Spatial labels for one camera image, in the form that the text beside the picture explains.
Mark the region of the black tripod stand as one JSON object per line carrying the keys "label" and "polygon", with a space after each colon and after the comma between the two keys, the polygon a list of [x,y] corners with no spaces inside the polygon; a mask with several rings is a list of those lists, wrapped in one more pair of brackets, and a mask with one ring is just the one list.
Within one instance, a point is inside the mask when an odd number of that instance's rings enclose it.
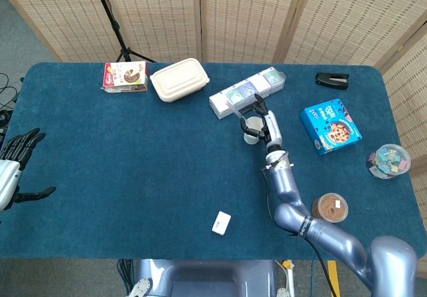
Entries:
{"label": "black tripod stand", "polygon": [[117,56],[116,62],[120,62],[122,59],[124,60],[124,62],[131,62],[132,61],[131,56],[133,55],[133,56],[139,57],[143,61],[156,63],[154,59],[151,59],[136,51],[133,51],[131,47],[128,47],[126,45],[125,40],[120,31],[120,25],[117,19],[114,17],[111,2],[109,0],[100,0],[100,1],[120,46],[120,52],[119,52],[119,55]]}

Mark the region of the brown lidded jar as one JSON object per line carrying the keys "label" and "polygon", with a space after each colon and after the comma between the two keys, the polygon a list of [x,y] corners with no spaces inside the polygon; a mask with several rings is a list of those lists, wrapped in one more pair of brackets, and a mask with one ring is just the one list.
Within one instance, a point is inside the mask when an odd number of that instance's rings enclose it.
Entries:
{"label": "brown lidded jar", "polygon": [[348,216],[348,204],[341,195],[327,193],[314,201],[312,215],[333,224],[340,223]]}

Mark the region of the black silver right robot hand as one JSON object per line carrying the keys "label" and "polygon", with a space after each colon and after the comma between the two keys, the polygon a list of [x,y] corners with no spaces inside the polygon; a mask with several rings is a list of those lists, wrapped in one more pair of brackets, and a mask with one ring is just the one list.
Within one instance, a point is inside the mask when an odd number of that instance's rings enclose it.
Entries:
{"label": "black silver right robot hand", "polygon": [[255,111],[257,114],[261,115],[262,128],[250,128],[247,124],[248,120],[241,118],[240,126],[242,131],[249,136],[257,137],[259,140],[263,140],[266,145],[266,152],[268,154],[274,151],[282,150],[283,139],[275,114],[272,110],[267,108],[265,100],[262,96],[255,93],[254,98],[255,101],[253,103],[242,109],[243,114],[250,111]]}

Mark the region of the blue-grey robot torso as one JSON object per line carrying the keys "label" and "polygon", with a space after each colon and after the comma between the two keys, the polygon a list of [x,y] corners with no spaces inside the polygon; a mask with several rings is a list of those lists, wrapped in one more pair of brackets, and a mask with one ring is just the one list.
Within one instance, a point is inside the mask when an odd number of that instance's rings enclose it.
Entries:
{"label": "blue-grey robot torso", "polygon": [[295,297],[292,276],[279,287],[275,260],[137,261],[137,282],[126,297]]}

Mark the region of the small white box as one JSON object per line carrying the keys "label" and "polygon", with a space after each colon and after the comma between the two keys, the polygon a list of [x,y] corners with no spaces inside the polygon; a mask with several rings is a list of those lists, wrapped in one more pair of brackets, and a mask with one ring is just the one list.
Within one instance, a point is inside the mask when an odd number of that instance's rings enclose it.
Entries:
{"label": "small white box", "polygon": [[223,211],[219,211],[211,228],[212,232],[223,236],[228,228],[231,218],[231,215]]}

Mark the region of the bamboo folding screen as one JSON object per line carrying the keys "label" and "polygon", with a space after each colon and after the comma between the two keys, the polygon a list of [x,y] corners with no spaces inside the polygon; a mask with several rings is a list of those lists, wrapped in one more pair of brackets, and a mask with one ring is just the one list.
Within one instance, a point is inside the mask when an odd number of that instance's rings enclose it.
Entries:
{"label": "bamboo folding screen", "polygon": [[[120,46],[100,0],[9,0],[60,61]],[[109,0],[128,47],[156,61],[371,65],[412,173],[427,173],[427,0]]]}

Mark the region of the white paper cup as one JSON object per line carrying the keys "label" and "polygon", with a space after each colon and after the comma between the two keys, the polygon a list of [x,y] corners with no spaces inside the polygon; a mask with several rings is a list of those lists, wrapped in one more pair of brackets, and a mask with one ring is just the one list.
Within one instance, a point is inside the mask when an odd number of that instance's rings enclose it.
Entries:
{"label": "white paper cup", "polygon": [[247,133],[244,134],[244,141],[249,144],[249,145],[255,145],[257,144],[260,140],[263,140],[265,137],[265,130],[264,130],[264,122],[263,119],[261,117],[249,117],[246,119],[246,125],[248,128],[250,129],[254,129],[257,131],[261,132],[261,137],[256,137],[256,136],[252,136],[249,135]]}

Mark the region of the black stapler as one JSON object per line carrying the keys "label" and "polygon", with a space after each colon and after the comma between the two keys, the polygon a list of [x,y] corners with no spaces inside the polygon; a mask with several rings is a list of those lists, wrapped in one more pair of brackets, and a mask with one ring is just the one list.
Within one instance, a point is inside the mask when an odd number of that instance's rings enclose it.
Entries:
{"label": "black stapler", "polygon": [[332,89],[348,89],[350,75],[347,73],[317,73],[315,83]]}

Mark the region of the blue table cloth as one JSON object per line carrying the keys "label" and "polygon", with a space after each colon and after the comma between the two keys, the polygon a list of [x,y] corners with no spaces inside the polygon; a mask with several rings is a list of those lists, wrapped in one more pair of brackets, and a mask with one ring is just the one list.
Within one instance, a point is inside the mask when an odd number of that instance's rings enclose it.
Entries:
{"label": "blue table cloth", "polygon": [[[56,191],[0,213],[0,258],[309,259],[305,241],[270,219],[264,144],[248,145],[235,115],[218,119],[209,97],[263,64],[207,63],[209,83],[173,103],[153,88],[101,89],[101,63],[38,63],[25,75],[7,135],[46,133],[19,182],[22,192]],[[280,64],[284,88],[267,97],[303,202],[336,192],[348,202],[341,229],[364,246],[405,240],[418,256],[427,235],[409,175],[375,178],[368,154],[399,138],[381,74],[365,65]],[[315,83],[347,73],[348,89]],[[300,113],[341,99],[362,141],[318,155]],[[212,232],[219,211],[232,216]]]}

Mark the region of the long tissue packet bundle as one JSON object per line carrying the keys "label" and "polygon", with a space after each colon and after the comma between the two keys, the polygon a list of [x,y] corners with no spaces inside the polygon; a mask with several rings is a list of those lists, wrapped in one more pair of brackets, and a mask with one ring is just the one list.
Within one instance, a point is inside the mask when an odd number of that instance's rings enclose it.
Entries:
{"label": "long tissue packet bundle", "polygon": [[240,111],[255,101],[254,94],[263,98],[282,90],[286,81],[286,75],[269,67],[251,77],[248,77],[232,86],[223,89],[209,97],[209,105],[218,119],[223,119],[233,112],[225,103],[225,98]]}

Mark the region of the blue cookie box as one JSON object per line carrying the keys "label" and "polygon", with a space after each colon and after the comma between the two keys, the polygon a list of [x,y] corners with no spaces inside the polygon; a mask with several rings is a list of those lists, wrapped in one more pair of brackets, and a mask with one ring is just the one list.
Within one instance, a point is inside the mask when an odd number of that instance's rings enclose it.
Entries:
{"label": "blue cookie box", "polygon": [[306,107],[300,113],[300,119],[320,156],[363,139],[339,98]]}

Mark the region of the clear plastic straw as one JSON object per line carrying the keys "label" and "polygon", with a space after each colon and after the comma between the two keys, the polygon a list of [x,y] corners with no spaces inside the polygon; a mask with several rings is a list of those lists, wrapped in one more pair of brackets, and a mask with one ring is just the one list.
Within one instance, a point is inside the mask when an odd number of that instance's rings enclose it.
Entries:
{"label": "clear plastic straw", "polygon": [[229,101],[229,99],[225,98],[225,103],[228,105],[229,109],[240,119],[246,120],[246,117]]}

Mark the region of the red snack box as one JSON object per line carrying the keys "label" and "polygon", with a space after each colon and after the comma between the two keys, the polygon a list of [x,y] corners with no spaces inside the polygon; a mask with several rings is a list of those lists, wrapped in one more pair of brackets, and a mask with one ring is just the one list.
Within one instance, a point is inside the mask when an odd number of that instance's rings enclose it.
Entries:
{"label": "red snack box", "polygon": [[107,62],[101,89],[107,93],[147,91],[148,68],[145,61]]}

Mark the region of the white power strip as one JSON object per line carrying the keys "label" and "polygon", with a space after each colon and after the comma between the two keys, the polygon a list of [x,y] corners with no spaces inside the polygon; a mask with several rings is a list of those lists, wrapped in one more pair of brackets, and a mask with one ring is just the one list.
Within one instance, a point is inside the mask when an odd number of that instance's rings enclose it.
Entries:
{"label": "white power strip", "polygon": [[294,285],[294,264],[291,260],[274,260],[284,274],[284,285],[278,286],[276,297],[296,297]]}

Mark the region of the clear jar of binder clips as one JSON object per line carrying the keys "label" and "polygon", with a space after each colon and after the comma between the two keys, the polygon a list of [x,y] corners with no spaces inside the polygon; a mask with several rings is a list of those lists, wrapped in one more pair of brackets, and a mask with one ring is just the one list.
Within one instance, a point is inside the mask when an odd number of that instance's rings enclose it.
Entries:
{"label": "clear jar of binder clips", "polygon": [[405,174],[410,169],[410,154],[400,145],[384,144],[372,152],[367,160],[368,171],[376,178],[389,180]]}

